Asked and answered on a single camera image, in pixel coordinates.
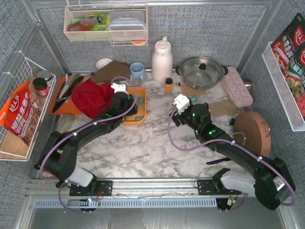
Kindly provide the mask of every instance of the stainless steel pot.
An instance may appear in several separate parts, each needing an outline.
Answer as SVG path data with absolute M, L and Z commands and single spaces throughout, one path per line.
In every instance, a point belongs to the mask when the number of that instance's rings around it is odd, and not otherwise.
M 211 58 L 192 57 L 183 61 L 180 67 L 177 66 L 176 73 L 182 75 L 186 85 L 198 90 L 208 90 L 228 74 L 228 69 Z

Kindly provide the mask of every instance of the blue cup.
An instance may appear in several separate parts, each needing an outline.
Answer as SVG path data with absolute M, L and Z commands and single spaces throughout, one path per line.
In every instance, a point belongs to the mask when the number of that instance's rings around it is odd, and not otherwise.
M 146 78 L 144 64 L 140 62 L 135 62 L 130 65 L 130 72 L 132 73 L 132 82 L 136 86 L 140 86 Z

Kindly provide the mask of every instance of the wall shelf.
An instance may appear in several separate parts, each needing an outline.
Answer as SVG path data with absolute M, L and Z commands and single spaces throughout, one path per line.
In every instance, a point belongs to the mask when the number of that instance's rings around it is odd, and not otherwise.
M 28 59 L 27 57 L 24 57 L 24 60 L 22 64 L 20 65 L 17 73 L 14 76 L 13 82 L 7 91 L 7 95 L 2 101 L 2 104 L 4 104 L 9 97 L 11 97 L 12 92 L 20 86 L 23 82 L 26 80 L 29 80 L 32 76 L 32 69 L 30 64 L 34 64 L 41 68 L 42 70 L 46 70 L 34 61 Z M 50 102 L 50 99 L 52 97 L 52 93 L 55 87 L 56 83 L 56 77 L 54 74 L 52 74 L 52 83 L 50 86 L 50 91 L 44 101 L 43 108 L 38 120 L 38 123 L 36 125 L 36 129 L 33 133 L 32 140 L 30 142 L 30 145 L 27 146 L 19 137 L 12 134 L 10 131 L 7 131 L 3 126 L 0 126 L 0 160 L 17 160 L 17 161 L 28 161 L 32 150 L 35 145 L 36 138 L 39 133 L 38 126 L 41 126 L 41 123 L 46 115 L 46 111 Z
M 285 77 L 277 64 L 269 42 L 262 57 L 267 66 L 272 82 L 281 100 L 292 131 L 305 131 L 305 121 L 286 83 Z
M 146 41 L 148 43 L 148 20 L 147 20 L 147 5 L 145 7 L 131 8 L 126 4 L 126 8 L 122 9 L 122 5 L 76 5 L 65 7 L 64 19 L 64 34 L 72 42 L 88 42 L 88 41 L 109 41 L 112 46 L 128 45 L 133 46 L 134 40 Z M 145 30 L 104 30 L 104 31 L 67 31 L 68 25 L 72 24 L 73 18 L 85 18 L 88 13 L 111 13 L 114 11 L 142 11 L 144 13 L 144 22 L 146 23 Z

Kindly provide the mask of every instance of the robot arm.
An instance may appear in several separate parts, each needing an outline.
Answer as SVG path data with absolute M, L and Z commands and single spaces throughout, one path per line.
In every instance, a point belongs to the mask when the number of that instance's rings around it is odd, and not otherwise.
M 224 130 L 212 124 L 208 104 L 193 105 L 187 97 L 179 95 L 173 105 L 177 108 L 177 111 L 172 115 L 176 126 L 188 125 L 194 130 L 200 143 L 212 139 L 233 141 Z M 224 142 L 212 142 L 207 147 L 230 158 L 253 177 L 253 179 L 249 176 L 248 178 L 238 178 L 236 174 L 232 174 L 228 170 L 221 170 L 213 177 L 216 189 L 219 189 L 220 185 L 224 185 L 227 189 L 241 190 L 241 186 L 244 186 L 243 191 L 252 192 L 254 190 L 257 199 L 271 210 L 276 209 L 290 195 L 287 186 L 275 173 L 243 150 Z M 261 159 L 275 168 L 295 190 L 295 185 L 283 160 L 278 157 L 271 160 L 264 156 Z
M 39 166 L 42 164 L 45 156 L 59 141 L 68 135 L 74 134 L 73 137 L 68 138 L 57 149 L 55 149 L 44 165 L 44 169 L 57 177 L 61 183 L 68 180 L 83 187 L 88 187 L 91 191 L 95 190 L 95 176 L 85 169 L 77 167 L 76 157 L 79 149 L 95 138 L 113 131 L 121 124 L 125 116 L 101 123 L 97 123 L 98 120 L 121 115 L 133 104 L 133 96 L 127 93 L 125 85 L 117 85 L 114 83 L 113 86 L 116 87 L 114 88 L 115 94 L 112 103 L 108 109 L 103 111 L 98 117 L 90 122 L 93 123 L 91 126 L 87 128 L 81 126 L 76 130 L 63 134 L 55 131 L 48 138 L 39 159 Z M 126 114 L 126 116 L 136 113 L 137 105 L 135 105 L 129 114 Z

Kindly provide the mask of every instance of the white thermos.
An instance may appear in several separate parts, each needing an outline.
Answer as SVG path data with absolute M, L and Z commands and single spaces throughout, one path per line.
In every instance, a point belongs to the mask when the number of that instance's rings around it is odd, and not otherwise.
M 164 83 L 166 78 L 171 78 L 173 70 L 173 55 L 171 44 L 167 37 L 163 37 L 154 46 L 152 55 L 152 77 L 154 80 Z

